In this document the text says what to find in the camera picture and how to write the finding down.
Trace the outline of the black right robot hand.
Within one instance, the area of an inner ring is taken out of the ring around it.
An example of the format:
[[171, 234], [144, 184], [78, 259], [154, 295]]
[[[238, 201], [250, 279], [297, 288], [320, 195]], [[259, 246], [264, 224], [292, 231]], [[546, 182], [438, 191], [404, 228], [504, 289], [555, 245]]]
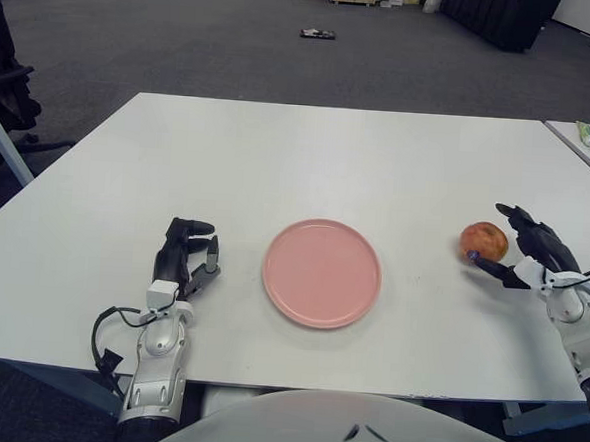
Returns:
[[547, 293], [584, 283], [585, 276], [573, 253], [548, 225], [535, 222], [519, 206], [497, 203], [495, 207], [517, 232], [517, 245], [525, 258], [516, 265], [505, 266], [485, 258], [478, 250], [471, 250], [466, 256], [473, 265], [497, 278], [505, 288], [538, 289]]

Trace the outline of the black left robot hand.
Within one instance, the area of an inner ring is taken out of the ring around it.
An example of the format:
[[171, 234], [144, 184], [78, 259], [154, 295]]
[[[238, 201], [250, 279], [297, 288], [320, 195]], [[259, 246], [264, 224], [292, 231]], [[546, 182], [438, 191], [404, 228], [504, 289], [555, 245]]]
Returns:
[[[165, 241], [156, 254], [152, 279], [175, 283], [179, 288], [177, 299], [187, 300], [201, 292], [221, 273], [218, 243], [214, 225], [203, 221], [172, 219]], [[206, 253], [205, 261], [190, 272], [187, 264], [189, 256], [202, 251]]]

